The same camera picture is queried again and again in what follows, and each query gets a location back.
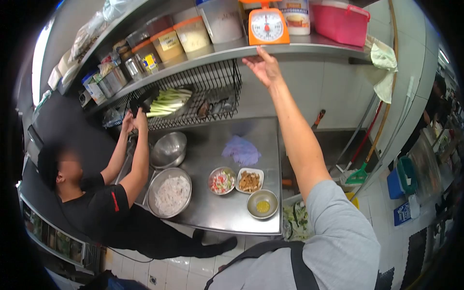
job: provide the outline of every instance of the rubber mat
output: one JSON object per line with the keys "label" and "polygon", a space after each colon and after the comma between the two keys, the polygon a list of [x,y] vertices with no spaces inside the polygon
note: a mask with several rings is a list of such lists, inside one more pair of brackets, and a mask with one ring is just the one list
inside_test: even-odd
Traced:
{"label": "rubber mat", "polygon": [[394,273],[394,267],[383,274],[380,274],[380,272],[378,272],[374,290],[390,290],[392,288]]}
{"label": "rubber mat", "polygon": [[409,237],[406,270],[400,290],[406,289],[419,277],[424,263],[425,245],[427,242],[427,228]]}

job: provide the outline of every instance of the small metal bowl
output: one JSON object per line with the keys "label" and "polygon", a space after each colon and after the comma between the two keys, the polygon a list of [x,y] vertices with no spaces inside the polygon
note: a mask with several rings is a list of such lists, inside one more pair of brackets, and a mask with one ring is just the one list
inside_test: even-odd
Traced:
{"label": "small metal bowl", "polygon": [[172,132],[159,139],[150,152],[151,165],[156,170],[179,166],[187,152],[187,137],[181,132]]}
{"label": "small metal bowl", "polygon": [[[256,205],[260,201],[267,201],[269,202],[270,208],[265,213],[260,213],[256,209]],[[279,208],[279,199],[277,196],[270,190],[267,189],[260,189],[252,193],[246,202],[246,209],[248,212],[257,219],[267,219],[273,216],[277,209]]]}
{"label": "small metal bowl", "polygon": [[[224,192],[224,193],[217,193],[215,192],[214,190],[211,189],[211,187],[213,186],[213,182],[214,182],[214,177],[216,175],[218,175],[219,173],[221,173],[222,171],[225,171],[226,174],[230,174],[230,176],[234,179],[234,184],[232,185],[231,189],[229,189],[228,191]],[[235,183],[237,182],[237,175],[235,174],[235,172],[230,169],[229,167],[219,167],[219,168],[216,168],[215,170],[213,170],[210,174],[209,174],[209,177],[208,177],[208,188],[209,190],[216,194],[216,195],[224,195],[224,194],[228,194],[229,192],[231,192],[232,190],[234,190],[235,188]]]}
{"label": "small metal bowl", "polygon": [[[178,212],[168,215],[168,216],[163,215],[160,213],[160,210],[155,205],[155,194],[166,179],[170,177],[180,177],[180,176],[183,176],[185,179],[188,180],[188,183],[190,183],[190,192],[188,193],[187,202],[182,206],[182,208]],[[168,168],[168,169],[164,169],[163,171],[161,171],[157,176],[155,176],[155,178],[153,178],[153,180],[150,183],[150,187],[148,188],[148,191],[147,191],[148,208],[154,216],[161,218],[161,219],[168,219],[183,212],[187,208],[191,199],[192,199],[192,180],[190,179],[190,176],[188,176],[188,174],[180,168]]]}

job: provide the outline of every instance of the yellow bucket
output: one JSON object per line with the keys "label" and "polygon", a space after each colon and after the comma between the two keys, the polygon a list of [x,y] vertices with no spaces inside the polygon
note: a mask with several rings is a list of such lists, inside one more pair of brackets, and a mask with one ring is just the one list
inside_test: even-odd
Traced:
{"label": "yellow bucket", "polygon": [[[352,198],[354,196],[354,193],[345,193],[345,195],[347,196],[347,199],[349,200],[350,198]],[[354,206],[357,209],[359,209],[358,198],[355,198],[354,200],[352,200],[351,203],[354,204]]]}

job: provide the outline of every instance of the purple glove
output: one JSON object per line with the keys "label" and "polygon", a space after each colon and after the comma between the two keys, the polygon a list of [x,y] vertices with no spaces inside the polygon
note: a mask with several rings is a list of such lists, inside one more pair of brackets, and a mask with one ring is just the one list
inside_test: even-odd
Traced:
{"label": "purple glove", "polygon": [[235,135],[226,144],[224,151],[222,151],[222,156],[232,156],[234,161],[240,165],[249,166],[258,162],[261,153],[258,152],[258,149],[251,142]]}

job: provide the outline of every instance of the hand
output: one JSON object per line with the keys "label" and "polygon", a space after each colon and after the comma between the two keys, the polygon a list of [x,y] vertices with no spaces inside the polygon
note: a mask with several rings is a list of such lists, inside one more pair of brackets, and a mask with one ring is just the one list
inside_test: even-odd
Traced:
{"label": "hand", "polygon": [[134,126],[140,130],[147,130],[148,131],[148,120],[147,114],[145,114],[142,108],[139,108],[137,112],[137,117],[134,120]]}
{"label": "hand", "polygon": [[134,128],[134,117],[131,112],[128,112],[122,120],[121,133],[129,134]]}
{"label": "hand", "polygon": [[277,59],[270,56],[264,48],[258,46],[256,51],[259,56],[242,58],[242,62],[255,73],[266,88],[270,88],[273,83],[282,79],[279,64]]}

